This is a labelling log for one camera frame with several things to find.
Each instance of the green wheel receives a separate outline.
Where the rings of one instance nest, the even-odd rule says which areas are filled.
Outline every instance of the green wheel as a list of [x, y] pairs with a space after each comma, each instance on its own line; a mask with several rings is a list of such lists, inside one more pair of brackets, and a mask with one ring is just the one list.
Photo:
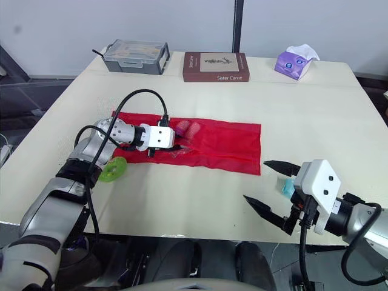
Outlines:
[[127, 160], [117, 156], [108, 162], [98, 179], [102, 182], [112, 182], [124, 174], [126, 168]]

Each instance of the book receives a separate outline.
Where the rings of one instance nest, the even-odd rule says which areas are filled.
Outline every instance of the book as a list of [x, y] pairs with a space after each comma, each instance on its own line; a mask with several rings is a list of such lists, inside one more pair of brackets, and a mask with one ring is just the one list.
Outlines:
[[248, 82], [245, 53], [198, 53], [184, 55], [185, 82]]

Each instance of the red mesh fabric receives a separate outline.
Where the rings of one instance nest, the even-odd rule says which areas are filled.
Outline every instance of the red mesh fabric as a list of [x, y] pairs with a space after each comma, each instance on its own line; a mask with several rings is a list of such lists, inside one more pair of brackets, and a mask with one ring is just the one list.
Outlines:
[[[158, 115], [136, 113], [120, 113], [119, 118], [133, 125], [157, 125], [161, 119]], [[129, 163], [204, 166], [260, 175], [260, 124], [171, 118], [169, 126], [180, 136], [175, 137], [175, 144], [183, 146], [183, 149], [156, 151], [152, 158], [147, 156], [147, 151], [126, 152], [117, 149], [114, 156], [123, 156]]]

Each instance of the white tissue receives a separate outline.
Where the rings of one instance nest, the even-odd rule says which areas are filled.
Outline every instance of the white tissue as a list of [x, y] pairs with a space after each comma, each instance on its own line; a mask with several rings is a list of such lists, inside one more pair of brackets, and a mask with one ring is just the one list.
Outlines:
[[317, 59], [320, 61], [320, 58], [317, 55], [316, 51], [314, 51], [314, 49], [308, 44], [303, 44], [303, 45], [300, 45], [299, 47], [288, 47], [286, 52], [300, 55], [308, 61], [311, 59]]

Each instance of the white table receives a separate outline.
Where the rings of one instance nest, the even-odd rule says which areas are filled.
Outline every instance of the white table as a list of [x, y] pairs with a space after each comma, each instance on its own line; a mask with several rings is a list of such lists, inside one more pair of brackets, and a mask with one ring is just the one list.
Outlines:
[[[313, 62], [299, 82], [275, 71], [274, 59], [248, 58], [251, 77], [241, 83], [185, 83], [183, 53], [175, 52], [162, 76], [110, 73], [96, 58], [52, 105], [0, 172], [0, 221], [19, 223], [29, 205], [63, 165], [78, 130], [109, 116], [128, 93], [147, 88], [164, 98], [170, 116], [262, 124], [261, 161], [301, 164], [328, 159], [346, 191], [388, 207], [388, 128], [349, 66]], [[143, 94], [125, 112], [162, 113]], [[288, 215], [281, 176], [204, 167], [130, 164], [110, 184], [98, 183], [93, 200], [102, 233], [297, 243], [246, 203], [249, 195]], [[312, 232], [311, 244], [343, 244]]]

